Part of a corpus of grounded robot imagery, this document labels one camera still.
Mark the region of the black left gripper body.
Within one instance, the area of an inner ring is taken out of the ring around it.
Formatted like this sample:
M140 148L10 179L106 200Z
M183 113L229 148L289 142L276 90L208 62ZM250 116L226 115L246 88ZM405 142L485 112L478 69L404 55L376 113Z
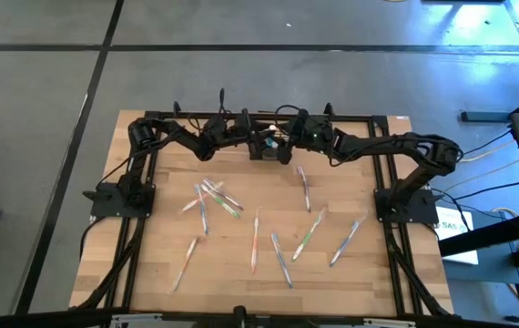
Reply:
M237 146L241 143L246 143L250 140L251 123L249 118L249 111L243 108L239 114L234 116L234 122L232 125L228 125L228 119L226 118L226 112L219 112L218 115L222 115L227 123L227 130L223 134L216 134L211 128L211 136L214 139L215 146L218 148L225 148L228 146Z

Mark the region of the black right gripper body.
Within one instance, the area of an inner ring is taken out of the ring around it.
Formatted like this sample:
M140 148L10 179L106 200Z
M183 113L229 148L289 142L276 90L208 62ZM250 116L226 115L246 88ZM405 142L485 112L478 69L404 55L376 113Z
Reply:
M306 149L308 151L315 151L328 157L333 152L333 140L334 133L333 127L327 118L312 118L307 110L299 109L298 114L295 118L290 119L291 129L282 130L283 133L290 136L294 148ZM310 144L307 139L307 132L311 128L326 128L327 129L327 142L325 144Z

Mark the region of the blue mouthwash bottle white cap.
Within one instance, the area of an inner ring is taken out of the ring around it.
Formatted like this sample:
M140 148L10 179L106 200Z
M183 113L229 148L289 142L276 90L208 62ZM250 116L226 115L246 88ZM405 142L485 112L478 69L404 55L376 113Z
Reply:
M266 145L271 149L277 149L280 145L280 143L278 142L277 127L274 124L270 125L268 128L268 132L269 135L265 138Z

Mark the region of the purple toothbrush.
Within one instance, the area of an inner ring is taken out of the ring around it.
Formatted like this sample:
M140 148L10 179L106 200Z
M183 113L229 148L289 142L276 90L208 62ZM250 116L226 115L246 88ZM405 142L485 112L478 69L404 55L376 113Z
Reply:
M309 191L309 184L308 184L307 177L305 175L305 172L304 172L304 169L302 166L297 166L296 170L301 177L303 193L304 193L304 200L305 200L307 212L311 212L310 191Z
M215 193L219 194L219 196L223 197L231 204L233 204L239 210L244 210L243 206L232 196L230 195L224 188L223 182L214 182L211 179L203 179L204 184L213 190Z

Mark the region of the green toothbrush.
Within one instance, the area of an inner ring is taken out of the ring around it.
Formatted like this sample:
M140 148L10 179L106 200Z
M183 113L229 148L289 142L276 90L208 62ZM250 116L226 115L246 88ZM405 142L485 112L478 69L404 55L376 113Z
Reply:
M219 195L217 195L214 191L212 191L209 187L206 185L201 186L202 189L208 193L208 195L216 201L226 212L228 212L231 216L235 217L236 219L240 218L240 215L237 211L233 210L230 205L228 205Z
M308 230L308 232L306 233L306 235L304 236L304 238L300 242L300 245L298 246L298 248L296 249L296 251L292 255L291 261L296 261L300 257L303 249L306 247L306 245L310 241L310 238L311 238L312 234L317 229L317 227L320 225L321 221L324 219L324 217L326 216L327 212L328 212L328 207L327 206L324 206L320 210L320 212L319 212L318 216L316 217L315 221L312 223L312 226L310 227L310 229Z

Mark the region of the orange toothbrush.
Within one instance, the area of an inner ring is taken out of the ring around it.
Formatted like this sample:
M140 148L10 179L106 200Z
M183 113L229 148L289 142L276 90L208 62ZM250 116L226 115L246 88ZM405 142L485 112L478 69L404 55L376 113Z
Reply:
M177 278L175 279L175 281L173 282L173 286L172 286L172 292L175 292L179 285L180 285L180 282L182 280L182 277L188 267L188 263L190 261L190 258L194 252L194 250L196 249L196 246L198 244L198 240L199 240L199 237L195 237L191 243L189 244L189 247L188 247L188 250L187 250L187 253L186 253L186 257L185 257L185 260L183 261L183 264L182 264L182 267L178 273L178 276Z
M252 248L251 248L251 256L250 256L250 269L251 273L255 274L257 268L257 260L258 260L258 245L259 245L259 230L260 230L260 211L261 207L256 209L255 217L254 217L254 233L252 239Z
M223 181L220 181L218 183L210 182L210 183L203 183L199 184L199 189L201 191L202 198L206 198L210 193L218 196L220 194L220 187L223 185ZM179 212L183 213L191 208L193 208L195 205L200 203L199 199L193 200L187 205L185 205Z

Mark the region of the blue toothbrush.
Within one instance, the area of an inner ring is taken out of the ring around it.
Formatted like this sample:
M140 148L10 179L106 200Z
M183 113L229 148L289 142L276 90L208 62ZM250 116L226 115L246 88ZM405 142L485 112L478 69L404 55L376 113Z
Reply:
M203 199L203 193L199 184L195 185L195 191L198 196L199 210L201 215L201 221L203 225L203 231L206 235L209 234L209 223L208 223L208 215L206 210L206 203Z
M338 259L341 257L349 243L351 242L353 236L355 235L356 231L359 229L360 225L364 220L368 218L370 214L369 210L366 210L363 215L361 215L358 219L356 219L353 224L351 225L351 230L349 232L349 235L342 241L339 248L336 250L334 255L331 258L331 261L329 262L329 266L333 267L335 263L338 261Z
M289 270L287 268L286 262L284 260L283 253L281 251L278 235L277 235L277 233L272 232L270 237L271 237L271 241L272 241L272 244L273 244L273 247L274 247L274 251L276 253L276 256L277 256L278 261L280 263L280 267L281 267L283 275L285 277L286 283L287 283L289 289L292 289L293 288L293 282L292 282L292 279L290 277L290 272L289 272Z

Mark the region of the black desk foot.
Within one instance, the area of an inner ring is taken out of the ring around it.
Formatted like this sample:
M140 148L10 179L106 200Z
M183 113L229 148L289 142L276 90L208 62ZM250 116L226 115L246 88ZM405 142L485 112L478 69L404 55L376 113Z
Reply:
M506 123L510 121L509 112L463 111L460 117L462 122L474 123Z

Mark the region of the white printed sheet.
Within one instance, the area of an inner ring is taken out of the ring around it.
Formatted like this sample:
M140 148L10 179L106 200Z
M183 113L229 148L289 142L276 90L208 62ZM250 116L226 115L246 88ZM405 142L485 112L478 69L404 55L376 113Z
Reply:
M458 241L457 237L473 230L473 214L470 211L458 211L446 207L436 207L438 222L434 224L434 230L438 235L439 242L454 238L454 241L446 243L446 250L453 246L458 250L463 245L463 240ZM442 258L446 261L454 261L467 265L478 265L479 258L476 250L452 253L445 255L441 251Z

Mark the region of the black crossbar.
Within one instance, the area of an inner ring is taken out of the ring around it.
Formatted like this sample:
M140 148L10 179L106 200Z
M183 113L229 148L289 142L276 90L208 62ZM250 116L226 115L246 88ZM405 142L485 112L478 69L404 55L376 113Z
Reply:
M251 314L242 306L232 313L131 313L126 308L75 309L0 316L0 328L87 328L134 322L220 322L231 328L313 323L378 328L519 328L517 324L464 320L453 315L402 314L395 317Z

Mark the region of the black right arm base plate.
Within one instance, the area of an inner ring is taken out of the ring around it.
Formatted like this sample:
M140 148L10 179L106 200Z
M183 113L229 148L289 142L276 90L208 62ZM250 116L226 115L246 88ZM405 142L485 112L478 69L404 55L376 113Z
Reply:
M436 224L436 199L429 190L416 190L409 196L395 196L390 189L374 191L377 218L389 223Z

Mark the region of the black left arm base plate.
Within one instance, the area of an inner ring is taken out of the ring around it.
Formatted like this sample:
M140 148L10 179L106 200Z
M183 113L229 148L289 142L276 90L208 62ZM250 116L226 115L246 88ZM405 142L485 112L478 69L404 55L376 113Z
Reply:
M147 218L151 215L156 186L141 185L136 193L126 194L116 183L101 183L98 190L85 190L92 201L90 214L96 217Z

